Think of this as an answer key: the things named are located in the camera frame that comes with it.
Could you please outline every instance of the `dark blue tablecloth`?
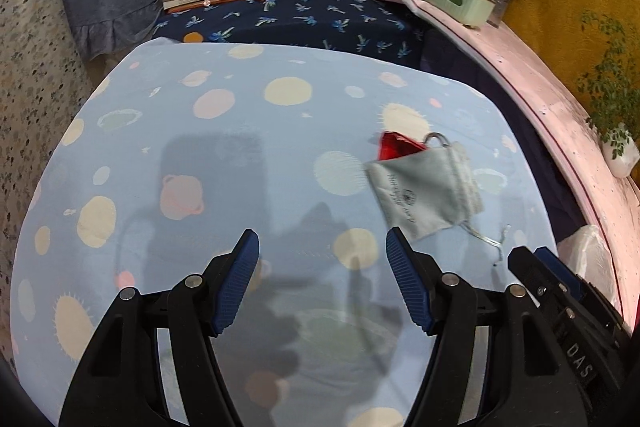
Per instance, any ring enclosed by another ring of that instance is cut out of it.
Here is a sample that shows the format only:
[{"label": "dark blue tablecloth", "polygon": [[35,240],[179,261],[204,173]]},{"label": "dark blue tablecloth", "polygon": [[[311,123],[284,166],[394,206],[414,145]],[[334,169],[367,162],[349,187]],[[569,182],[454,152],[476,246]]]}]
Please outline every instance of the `dark blue tablecloth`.
[{"label": "dark blue tablecloth", "polygon": [[376,0],[242,0],[162,16],[154,36],[308,46],[419,69],[425,27],[405,6]]}]

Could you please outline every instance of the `light blue tablecloth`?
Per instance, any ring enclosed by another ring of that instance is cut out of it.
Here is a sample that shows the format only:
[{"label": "light blue tablecloth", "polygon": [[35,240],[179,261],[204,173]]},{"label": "light blue tablecloth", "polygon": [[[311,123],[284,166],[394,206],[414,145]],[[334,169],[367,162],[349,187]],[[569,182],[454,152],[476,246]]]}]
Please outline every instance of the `light blue tablecloth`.
[{"label": "light blue tablecloth", "polygon": [[[34,195],[11,295],[25,390],[57,421],[119,287],[171,288],[251,228],[260,275],[214,341],[245,425],[398,424],[432,342],[402,302],[362,171],[383,129],[417,139],[433,130],[462,143],[484,203],[474,226],[498,239],[511,225],[507,253],[555,251],[513,134],[469,87],[338,52],[157,39],[96,90]],[[479,287],[514,281],[506,263],[494,266],[497,249],[460,227],[414,248]],[[360,270],[349,268],[353,257]],[[184,420],[170,368],[164,373],[172,413]]]}]

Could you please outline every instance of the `metal screw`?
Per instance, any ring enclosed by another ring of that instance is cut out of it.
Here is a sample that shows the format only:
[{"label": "metal screw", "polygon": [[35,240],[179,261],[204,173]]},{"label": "metal screw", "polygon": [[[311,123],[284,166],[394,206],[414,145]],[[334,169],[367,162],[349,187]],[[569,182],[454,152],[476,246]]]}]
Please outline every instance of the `metal screw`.
[{"label": "metal screw", "polygon": [[523,298],[527,294],[526,289],[524,289],[519,284],[512,284],[511,286],[509,286],[509,292],[511,293],[511,295],[517,297],[518,299]]},{"label": "metal screw", "polygon": [[199,275],[190,275],[184,280],[184,285],[187,288],[197,288],[202,284],[202,277]]},{"label": "metal screw", "polygon": [[130,301],[135,296],[136,296],[136,289],[135,288],[123,288],[120,291],[120,298],[123,301]]},{"label": "metal screw", "polygon": [[460,283],[460,277],[454,273],[442,274],[442,282],[447,286],[457,286]]}]

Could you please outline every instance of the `fabric pouch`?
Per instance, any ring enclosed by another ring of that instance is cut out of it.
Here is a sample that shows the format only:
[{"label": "fabric pouch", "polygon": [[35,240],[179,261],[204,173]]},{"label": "fabric pouch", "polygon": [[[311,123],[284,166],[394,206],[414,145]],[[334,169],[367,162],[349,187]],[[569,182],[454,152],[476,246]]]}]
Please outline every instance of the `fabric pouch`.
[{"label": "fabric pouch", "polygon": [[399,227],[409,241],[463,225],[482,212],[478,184],[462,144],[439,133],[428,134],[440,147],[378,160],[365,165],[389,227]]}]

